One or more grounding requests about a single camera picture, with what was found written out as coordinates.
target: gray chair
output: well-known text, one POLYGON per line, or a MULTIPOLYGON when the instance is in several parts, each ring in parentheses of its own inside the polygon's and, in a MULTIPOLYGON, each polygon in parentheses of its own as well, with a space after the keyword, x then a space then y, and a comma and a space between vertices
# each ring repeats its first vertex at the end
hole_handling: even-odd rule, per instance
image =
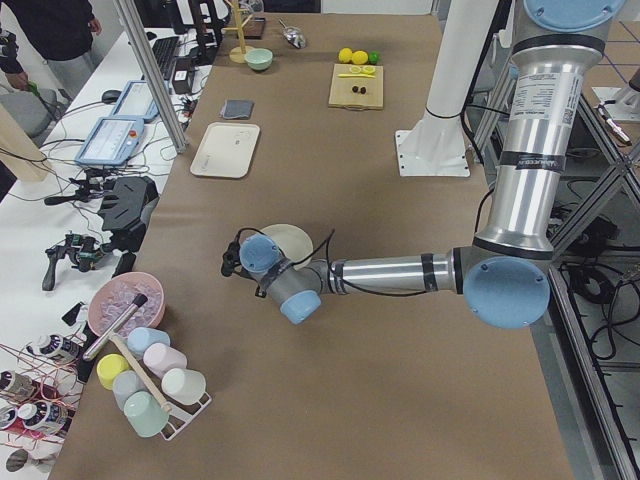
POLYGON ((31 92, 0 94, 0 104, 38 146, 49 134, 47 127, 62 116, 63 105, 56 92, 48 88, 40 90, 40 98, 31 92))

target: blue-framed device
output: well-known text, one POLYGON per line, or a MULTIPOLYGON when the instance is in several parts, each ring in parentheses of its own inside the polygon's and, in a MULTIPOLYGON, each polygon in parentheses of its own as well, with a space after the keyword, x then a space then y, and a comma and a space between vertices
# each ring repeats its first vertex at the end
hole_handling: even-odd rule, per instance
POLYGON ((130 80, 122 89, 111 116, 142 117, 150 122, 158 115, 158 106, 153 100, 151 90, 144 80, 130 80))
POLYGON ((143 133, 142 117, 116 115, 99 118, 76 155, 76 163, 100 167, 124 165, 143 133))

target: pink bowl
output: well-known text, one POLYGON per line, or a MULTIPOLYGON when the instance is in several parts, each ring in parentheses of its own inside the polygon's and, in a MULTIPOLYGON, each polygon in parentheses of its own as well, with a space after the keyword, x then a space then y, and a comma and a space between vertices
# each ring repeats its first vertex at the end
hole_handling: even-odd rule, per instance
POLYGON ((147 296, 147 303, 120 327, 118 333, 126 338, 136 327, 156 327, 164 315, 162 285, 148 273, 128 272, 109 280, 93 296, 88 318, 91 331, 102 335, 138 293, 147 296))

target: cup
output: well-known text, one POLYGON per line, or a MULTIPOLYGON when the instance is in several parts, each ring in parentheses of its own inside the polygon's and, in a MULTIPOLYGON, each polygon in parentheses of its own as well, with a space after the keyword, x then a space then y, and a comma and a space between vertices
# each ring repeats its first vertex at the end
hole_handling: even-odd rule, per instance
POLYGON ((105 355, 100 359, 98 367, 96 368, 96 371, 98 372, 98 380, 100 380, 100 383, 104 388, 111 390, 113 387, 113 381, 116 377, 130 368, 129 362, 127 362, 122 355, 117 353, 105 355))
POLYGON ((167 332, 155 328, 138 327, 131 330, 127 337, 127 347, 137 359, 141 359, 144 352, 154 343, 171 345, 171 339, 167 332))
POLYGON ((162 391, 183 405, 192 405, 204 395, 207 381, 196 370, 172 368, 162 377, 162 391))
POLYGON ((124 404, 131 395, 136 392, 147 391, 144 382, 133 370, 120 373, 113 381, 112 389, 120 410, 124 410, 124 404))
POLYGON ((144 352, 142 361, 158 378, 164 377, 172 368, 187 368, 184 353, 164 343, 154 343, 144 352))
POLYGON ((169 421, 165 412, 149 392, 136 392, 124 404, 124 414, 136 431, 144 438, 160 433, 169 421))

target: lime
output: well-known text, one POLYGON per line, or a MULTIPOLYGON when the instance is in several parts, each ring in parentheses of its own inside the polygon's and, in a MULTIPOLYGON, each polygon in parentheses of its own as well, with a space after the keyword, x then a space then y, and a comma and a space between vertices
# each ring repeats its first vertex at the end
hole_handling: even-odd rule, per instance
POLYGON ((369 61, 369 55, 363 50, 358 50, 357 52, 353 52, 351 61, 356 65, 364 65, 369 61))
POLYGON ((371 65, 377 65, 379 61, 380 61, 380 54, 378 52, 374 50, 371 53, 369 53, 369 63, 371 65))
POLYGON ((350 48, 343 48, 338 52, 338 61, 340 63, 349 63, 351 61, 351 57, 353 57, 353 52, 350 48))

